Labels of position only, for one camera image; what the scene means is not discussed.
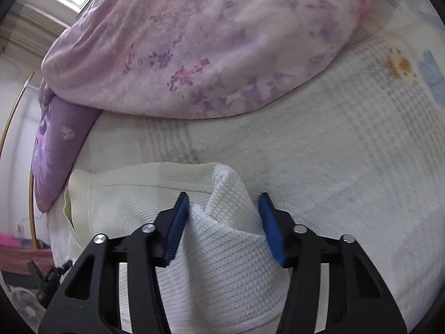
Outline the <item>white fleece bed blanket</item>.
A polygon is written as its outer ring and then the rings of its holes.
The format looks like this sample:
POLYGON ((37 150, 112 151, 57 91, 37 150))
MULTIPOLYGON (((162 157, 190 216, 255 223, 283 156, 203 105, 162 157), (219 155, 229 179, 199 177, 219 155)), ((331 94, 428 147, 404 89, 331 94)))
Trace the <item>white fleece bed blanket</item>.
MULTIPOLYGON (((74 171, 220 163, 257 210, 316 234, 355 236, 410 333, 444 291, 444 24, 429 0, 377 0, 330 66, 266 107, 180 121, 103 113, 74 171)), ((65 193, 48 217, 54 261, 70 252, 65 193)))

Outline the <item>pink purple floral quilt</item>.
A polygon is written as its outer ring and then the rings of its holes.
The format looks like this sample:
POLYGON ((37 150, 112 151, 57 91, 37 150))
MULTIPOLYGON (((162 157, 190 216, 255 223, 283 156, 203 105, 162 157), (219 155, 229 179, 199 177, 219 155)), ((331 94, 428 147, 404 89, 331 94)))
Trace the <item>pink purple floral quilt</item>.
POLYGON ((173 119, 262 108, 328 67, 374 0, 93 0, 42 64, 32 171, 60 195, 103 111, 173 119))

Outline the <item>white waffle-knit sweater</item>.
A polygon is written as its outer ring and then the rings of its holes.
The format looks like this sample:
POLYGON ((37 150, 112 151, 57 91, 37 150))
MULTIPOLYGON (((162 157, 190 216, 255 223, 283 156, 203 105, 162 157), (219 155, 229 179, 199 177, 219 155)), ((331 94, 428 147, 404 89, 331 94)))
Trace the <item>white waffle-knit sweater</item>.
POLYGON ((290 283, 271 256, 248 191, 220 163, 157 162, 104 173, 76 170, 65 192, 70 252, 95 234, 121 237, 172 208, 181 192, 189 218, 177 255, 157 271, 173 333, 274 333, 290 283))

